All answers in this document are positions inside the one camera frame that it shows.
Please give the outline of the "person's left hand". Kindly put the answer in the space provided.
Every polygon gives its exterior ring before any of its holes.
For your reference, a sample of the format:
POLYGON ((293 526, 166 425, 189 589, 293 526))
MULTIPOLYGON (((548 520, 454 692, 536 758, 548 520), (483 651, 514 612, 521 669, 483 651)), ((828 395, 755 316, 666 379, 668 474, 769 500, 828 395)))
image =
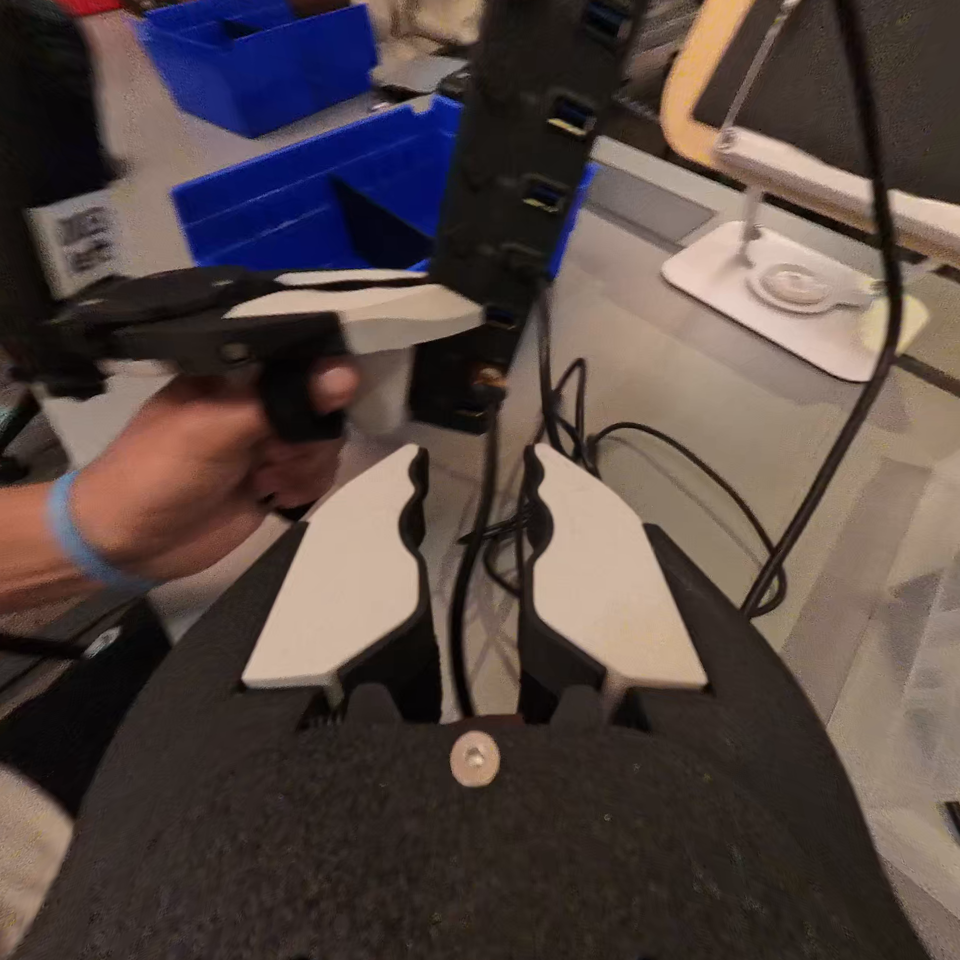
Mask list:
POLYGON ((185 578, 226 558, 271 510, 322 498, 343 444, 280 439, 252 378, 177 377, 78 473, 69 515, 119 573, 185 578))

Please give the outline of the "blue plastic bin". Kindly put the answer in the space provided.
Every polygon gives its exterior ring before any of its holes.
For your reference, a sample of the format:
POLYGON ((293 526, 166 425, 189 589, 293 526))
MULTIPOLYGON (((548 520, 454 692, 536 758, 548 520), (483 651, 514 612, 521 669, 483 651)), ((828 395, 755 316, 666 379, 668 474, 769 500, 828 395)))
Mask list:
MULTIPOLYGON (((372 269, 352 251, 330 183, 339 176, 433 239, 429 276, 463 106, 435 95, 424 111, 397 106, 174 187, 196 265, 275 276, 372 269)), ((589 161, 558 270, 593 177, 589 161)))
POLYGON ((259 138, 366 93, 378 65, 368 6, 196 1, 145 13, 143 48, 178 108, 259 138))

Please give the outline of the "blue wristband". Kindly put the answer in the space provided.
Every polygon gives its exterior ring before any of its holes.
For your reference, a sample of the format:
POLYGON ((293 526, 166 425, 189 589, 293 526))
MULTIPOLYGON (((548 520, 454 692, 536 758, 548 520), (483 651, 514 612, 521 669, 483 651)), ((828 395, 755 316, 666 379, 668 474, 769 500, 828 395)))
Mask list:
POLYGON ((117 592, 149 594, 159 582, 119 569, 82 535, 71 506, 79 475, 78 470, 71 470, 54 480, 45 501, 49 534, 85 579, 117 592))

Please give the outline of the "black USB hub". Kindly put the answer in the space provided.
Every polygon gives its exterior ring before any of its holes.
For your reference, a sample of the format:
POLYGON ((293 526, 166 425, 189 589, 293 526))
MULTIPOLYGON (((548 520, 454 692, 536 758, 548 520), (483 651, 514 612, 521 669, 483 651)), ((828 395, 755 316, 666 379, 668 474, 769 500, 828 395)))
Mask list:
POLYGON ((484 3, 429 266, 432 282, 480 306, 481 323, 416 348, 413 421, 486 430, 478 375, 509 371, 558 273, 594 140, 648 6, 484 3))

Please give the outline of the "white tablet stand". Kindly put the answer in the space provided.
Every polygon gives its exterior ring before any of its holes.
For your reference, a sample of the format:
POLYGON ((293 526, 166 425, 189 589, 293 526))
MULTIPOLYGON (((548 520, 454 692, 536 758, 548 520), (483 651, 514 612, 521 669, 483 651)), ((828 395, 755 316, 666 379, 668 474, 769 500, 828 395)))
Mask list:
MULTIPOLYGON (((662 267, 664 279, 813 367, 851 383, 868 381, 886 327, 883 283, 811 241, 761 223, 765 197, 785 200, 862 232, 873 228, 870 176, 850 174, 804 151, 734 125, 794 2, 781 2, 714 141, 746 186, 739 219, 703 234, 662 267)), ((889 188, 897 246, 920 256, 904 283, 941 266, 958 268, 959 206, 889 188)))

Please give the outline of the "person's light trousers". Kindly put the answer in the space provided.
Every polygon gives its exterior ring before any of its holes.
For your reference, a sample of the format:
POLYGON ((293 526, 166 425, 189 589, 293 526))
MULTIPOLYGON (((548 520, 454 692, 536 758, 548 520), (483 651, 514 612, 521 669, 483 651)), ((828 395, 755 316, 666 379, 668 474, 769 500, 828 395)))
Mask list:
POLYGON ((40 912, 74 833, 52 797, 1 767, 1 957, 10 956, 40 912))

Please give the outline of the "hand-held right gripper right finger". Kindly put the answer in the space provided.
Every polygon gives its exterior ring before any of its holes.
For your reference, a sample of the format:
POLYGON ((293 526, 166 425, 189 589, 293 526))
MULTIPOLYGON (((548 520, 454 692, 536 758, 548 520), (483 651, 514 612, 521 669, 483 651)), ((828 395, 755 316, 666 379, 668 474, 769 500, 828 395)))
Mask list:
POLYGON ((546 723, 585 687, 606 716, 635 689, 704 691, 707 672, 640 516, 546 443, 524 450, 519 711, 546 723))

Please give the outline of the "black bin divider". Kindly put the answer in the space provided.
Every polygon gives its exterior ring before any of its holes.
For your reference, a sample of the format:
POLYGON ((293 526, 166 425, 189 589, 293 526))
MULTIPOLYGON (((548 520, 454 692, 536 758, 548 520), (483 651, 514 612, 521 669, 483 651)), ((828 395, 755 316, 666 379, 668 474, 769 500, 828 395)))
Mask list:
POLYGON ((429 261, 433 239, 339 175, 330 178, 355 258, 371 269, 410 270, 429 261))

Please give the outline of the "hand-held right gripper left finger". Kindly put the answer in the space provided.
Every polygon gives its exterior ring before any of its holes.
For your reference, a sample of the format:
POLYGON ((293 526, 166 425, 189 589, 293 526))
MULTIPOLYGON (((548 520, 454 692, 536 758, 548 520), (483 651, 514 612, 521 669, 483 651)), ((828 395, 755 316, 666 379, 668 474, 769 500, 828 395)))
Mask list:
POLYGON ((440 650, 421 550, 428 473, 426 449, 409 443, 320 504, 246 662, 246 690, 320 691, 336 710, 378 685, 404 720, 440 721, 440 650))

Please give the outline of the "grey desk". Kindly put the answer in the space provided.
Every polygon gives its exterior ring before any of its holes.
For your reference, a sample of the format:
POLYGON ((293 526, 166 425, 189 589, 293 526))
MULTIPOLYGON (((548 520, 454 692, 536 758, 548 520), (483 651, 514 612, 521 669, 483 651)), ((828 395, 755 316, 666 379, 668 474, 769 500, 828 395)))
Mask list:
MULTIPOLYGON (((124 270, 139 275, 186 266, 186 241, 169 190, 180 182, 287 146, 367 113, 370 97, 271 134, 258 146, 178 114, 133 33, 126 13, 82 27, 96 59, 102 124, 110 150, 129 164, 114 195, 124 270)), ((648 150, 641 134, 602 137, 594 160, 629 172, 715 211, 683 246, 738 217, 738 192, 648 150)), ((662 277, 677 249, 664 248, 585 206, 563 258, 554 301, 555 376, 578 356, 588 367, 590 433, 620 421, 671 436, 734 486, 775 539, 797 509, 834 442, 858 387, 841 382, 717 314, 662 277)), ((755 626, 797 676, 827 726, 897 890, 914 887, 958 917, 958 839, 930 813, 878 801, 872 755, 889 681, 882 678, 882 627, 888 578, 931 472, 958 453, 958 284, 922 278, 918 296, 930 322, 895 366, 868 422, 849 450, 788 558, 788 593, 755 626)), ((536 330, 523 335, 503 407, 495 516, 513 510, 522 449, 539 425, 536 330)), ((166 382, 162 372, 117 375, 106 396, 50 401, 54 430, 77 466, 90 462, 166 382)), ((430 570, 446 612, 457 550, 454 531, 473 515, 482 441, 409 424, 395 438, 352 439, 346 483, 401 443, 428 447, 430 570)), ((663 441, 628 430, 599 444, 606 483, 644 522, 659 525, 739 604, 765 551, 738 507, 692 462, 663 441)), ((153 595, 178 639, 279 535, 269 521, 249 545, 212 573, 153 595)), ((478 575, 471 594, 467 662, 478 709, 516 697, 516 603, 478 575)))

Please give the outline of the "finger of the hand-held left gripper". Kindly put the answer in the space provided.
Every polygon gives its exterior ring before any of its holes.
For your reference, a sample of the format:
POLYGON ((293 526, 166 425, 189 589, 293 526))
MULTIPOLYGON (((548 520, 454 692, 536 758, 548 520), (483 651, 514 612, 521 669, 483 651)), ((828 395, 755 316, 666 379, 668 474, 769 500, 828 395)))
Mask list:
POLYGON ((374 289, 426 284, 429 275, 421 270, 292 270, 273 282, 291 289, 374 289))
POLYGON ((305 320, 322 313, 336 315, 345 345, 352 354, 378 354, 409 349, 483 325, 484 309, 446 286, 366 287, 332 291, 318 287, 286 287, 231 307, 225 318, 241 320, 305 320))

